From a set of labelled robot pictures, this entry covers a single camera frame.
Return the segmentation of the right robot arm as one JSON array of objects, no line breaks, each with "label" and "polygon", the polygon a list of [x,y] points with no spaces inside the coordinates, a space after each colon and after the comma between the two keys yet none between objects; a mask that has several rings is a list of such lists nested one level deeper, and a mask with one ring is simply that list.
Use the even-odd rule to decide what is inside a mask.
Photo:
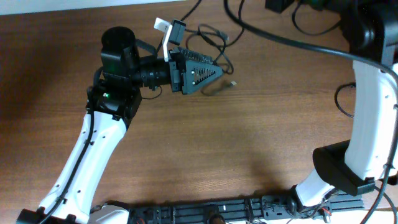
[{"label": "right robot arm", "polygon": [[349,43],[356,101],[351,139],[314,150],[314,170],[293,188],[289,208],[303,212],[338,189],[356,196],[375,182],[397,178],[397,2],[309,1],[337,12],[337,27]]}]

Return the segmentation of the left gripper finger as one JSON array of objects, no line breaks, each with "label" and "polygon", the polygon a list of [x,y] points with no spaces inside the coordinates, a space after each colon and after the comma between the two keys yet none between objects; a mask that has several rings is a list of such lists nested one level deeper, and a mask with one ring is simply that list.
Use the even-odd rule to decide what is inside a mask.
[{"label": "left gripper finger", "polygon": [[187,60],[185,62],[185,71],[182,75],[182,94],[190,95],[217,80],[222,74],[223,71],[219,66]]},{"label": "left gripper finger", "polygon": [[214,60],[208,55],[204,55],[186,48],[177,47],[177,65],[191,66],[191,65],[214,65]]}]

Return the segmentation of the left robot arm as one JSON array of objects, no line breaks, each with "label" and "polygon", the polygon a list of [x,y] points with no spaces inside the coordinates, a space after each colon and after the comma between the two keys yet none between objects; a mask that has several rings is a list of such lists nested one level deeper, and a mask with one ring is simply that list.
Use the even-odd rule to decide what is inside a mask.
[{"label": "left robot arm", "polygon": [[164,28],[165,42],[175,48],[163,57],[126,27],[113,27],[102,35],[102,66],[87,91],[78,140],[38,209],[22,210],[18,223],[127,223],[128,209],[103,205],[92,211],[91,204],[109,158],[138,111],[141,88],[169,85],[189,95],[223,74],[211,57],[179,46],[184,28],[180,22]]}]

